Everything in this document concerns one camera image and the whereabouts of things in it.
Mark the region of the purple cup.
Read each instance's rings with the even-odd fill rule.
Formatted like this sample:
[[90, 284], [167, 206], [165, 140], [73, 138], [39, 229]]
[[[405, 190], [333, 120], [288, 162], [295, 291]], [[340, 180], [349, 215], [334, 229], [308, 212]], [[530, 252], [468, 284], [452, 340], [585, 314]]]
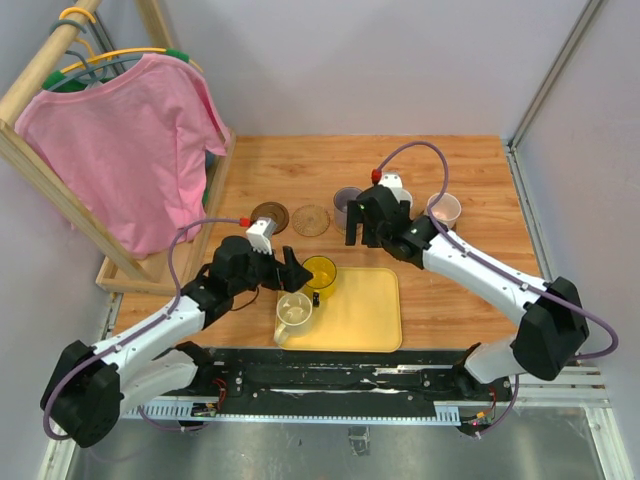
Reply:
[[341, 188], [335, 193], [333, 197], [334, 224], [339, 231], [346, 230], [348, 203], [355, 200], [361, 192], [361, 189], [349, 186]]

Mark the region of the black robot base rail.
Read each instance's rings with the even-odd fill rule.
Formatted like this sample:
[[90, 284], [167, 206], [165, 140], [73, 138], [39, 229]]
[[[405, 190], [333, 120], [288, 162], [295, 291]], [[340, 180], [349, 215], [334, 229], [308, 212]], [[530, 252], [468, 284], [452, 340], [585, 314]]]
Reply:
[[484, 424], [512, 398], [500, 376], [487, 385], [462, 371], [459, 350], [393, 353], [212, 349], [190, 397], [189, 418]]

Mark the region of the white cup green handle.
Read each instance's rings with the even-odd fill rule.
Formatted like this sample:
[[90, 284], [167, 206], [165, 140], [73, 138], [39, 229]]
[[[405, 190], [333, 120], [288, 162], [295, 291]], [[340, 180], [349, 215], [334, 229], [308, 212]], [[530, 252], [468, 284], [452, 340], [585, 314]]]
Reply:
[[401, 189], [398, 193], [398, 201], [399, 202], [407, 202], [409, 205], [409, 208], [412, 208], [413, 206], [413, 197], [411, 195], [411, 193], [409, 191], [407, 191], [406, 189]]

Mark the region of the pink cup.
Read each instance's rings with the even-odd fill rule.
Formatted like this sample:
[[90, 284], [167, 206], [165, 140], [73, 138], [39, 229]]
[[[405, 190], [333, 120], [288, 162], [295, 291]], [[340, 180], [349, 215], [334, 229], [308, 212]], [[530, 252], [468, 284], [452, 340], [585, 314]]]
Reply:
[[428, 215], [429, 211], [432, 211], [439, 222], [444, 223], [449, 229], [454, 229], [462, 212], [459, 200], [449, 193], [444, 193], [440, 200], [435, 202], [437, 197], [438, 193], [429, 197], [424, 213]]

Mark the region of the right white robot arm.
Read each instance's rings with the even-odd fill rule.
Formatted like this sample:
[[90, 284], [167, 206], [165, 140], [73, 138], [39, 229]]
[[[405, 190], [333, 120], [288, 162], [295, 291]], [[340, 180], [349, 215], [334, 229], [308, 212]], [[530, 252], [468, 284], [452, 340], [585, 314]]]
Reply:
[[555, 379], [589, 337], [576, 286], [515, 270], [462, 240], [432, 215], [410, 216], [407, 201], [377, 184], [349, 201], [345, 243], [382, 248], [394, 259], [442, 275], [502, 312], [515, 335], [474, 344], [453, 367], [453, 387], [466, 400], [503, 377]]

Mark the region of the yellow cup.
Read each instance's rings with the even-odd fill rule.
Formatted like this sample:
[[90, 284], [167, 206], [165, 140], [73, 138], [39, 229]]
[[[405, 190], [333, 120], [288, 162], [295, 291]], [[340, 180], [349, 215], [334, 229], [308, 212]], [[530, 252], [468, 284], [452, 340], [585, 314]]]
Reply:
[[335, 291], [338, 269], [325, 256], [312, 256], [303, 262], [303, 267], [312, 274], [304, 285], [303, 292], [310, 298], [313, 307], [319, 307]]

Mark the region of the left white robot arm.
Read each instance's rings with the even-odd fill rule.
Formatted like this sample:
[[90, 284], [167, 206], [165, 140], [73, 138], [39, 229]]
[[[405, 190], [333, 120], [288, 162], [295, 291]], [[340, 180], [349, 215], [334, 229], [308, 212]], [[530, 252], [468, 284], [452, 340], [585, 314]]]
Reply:
[[52, 439], [82, 448], [100, 442], [119, 418], [168, 392], [200, 396], [215, 385], [211, 354], [189, 341], [230, 312], [246, 291], [299, 291], [312, 278], [291, 247], [283, 260], [241, 236], [223, 239], [213, 259], [158, 312], [93, 345], [80, 340], [61, 352], [40, 401]]

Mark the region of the large woven rattan coaster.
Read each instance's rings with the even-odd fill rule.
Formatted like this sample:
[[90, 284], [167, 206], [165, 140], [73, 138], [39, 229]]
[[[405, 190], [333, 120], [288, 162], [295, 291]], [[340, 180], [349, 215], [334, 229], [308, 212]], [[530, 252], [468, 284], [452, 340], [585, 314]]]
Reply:
[[294, 231], [304, 237], [322, 235], [329, 227], [330, 216], [326, 209], [318, 205], [304, 205], [291, 217]]

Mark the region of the cream cup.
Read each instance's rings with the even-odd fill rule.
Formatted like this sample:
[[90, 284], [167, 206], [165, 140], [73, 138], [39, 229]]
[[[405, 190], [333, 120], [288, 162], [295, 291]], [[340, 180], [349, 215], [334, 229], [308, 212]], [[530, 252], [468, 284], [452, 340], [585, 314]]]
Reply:
[[287, 293], [277, 302], [276, 327], [273, 340], [283, 345], [290, 337], [303, 337], [313, 327], [313, 304], [310, 298], [300, 292]]

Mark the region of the brown wooden coaster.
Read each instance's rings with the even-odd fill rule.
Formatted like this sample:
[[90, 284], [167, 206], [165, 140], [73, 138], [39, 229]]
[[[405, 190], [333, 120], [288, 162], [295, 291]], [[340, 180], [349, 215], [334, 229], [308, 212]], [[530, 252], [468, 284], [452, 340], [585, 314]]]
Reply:
[[257, 205], [250, 215], [250, 220], [255, 223], [259, 218], [269, 218], [276, 223], [274, 234], [282, 233], [289, 224], [289, 211], [278, 202], [268, 201]]

